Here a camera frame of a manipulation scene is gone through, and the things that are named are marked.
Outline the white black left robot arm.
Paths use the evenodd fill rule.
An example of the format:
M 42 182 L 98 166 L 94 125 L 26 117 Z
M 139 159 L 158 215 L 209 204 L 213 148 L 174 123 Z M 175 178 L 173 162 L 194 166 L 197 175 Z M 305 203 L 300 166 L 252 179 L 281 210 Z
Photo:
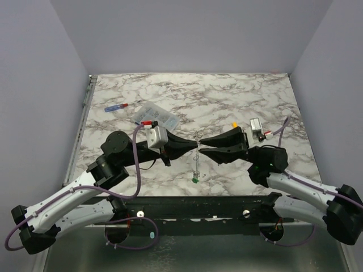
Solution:
M 116 199 L 134 199 L 141 190 L 140 163 L 161 159 L 169 166 L 172 160 L 198 146 L 196 141 L 175 136 L 160 126 L 149 129 L 146 136 L 145 141 L 138 142 L 136 131 L 132 137 L 114 131 L 102 144 L 102 155 L 74 181 L 35 205 L 13 208 L 11 215 L 22 243 L 19 249 L 28 254 L 40 253 L 75 228 L 109 220 L 114 224 L 122 222 L 122 206 L 105 200 L 89 207 L 85 202 L 100 193 Z M 126 167 L 131 165 L 136 168 L 136 191 L 131 195 L 112 192 L 114 186 L 129 177 Z

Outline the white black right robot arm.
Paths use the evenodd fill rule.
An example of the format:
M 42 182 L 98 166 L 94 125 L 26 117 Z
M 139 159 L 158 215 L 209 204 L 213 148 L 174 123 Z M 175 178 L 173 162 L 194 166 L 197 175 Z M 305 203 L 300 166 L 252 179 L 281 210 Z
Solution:
M 265 188 L 277 189 L 284 195 L 262 205 L 261 217 L 272 222 L 276 218 L 292 218 L 322 228 L 337 241 L 355 245 L 362 233 L 362 200 L 349 185 L 337 188 L 321 184 L 287 171 L 288 155 L 280 146 L 263 144 L 273 134 L 254 133 L 237 126 L 215 137 L 201 139 L 199 150 L 217 164 L 238 159 L 251 163 L 251 181 Z

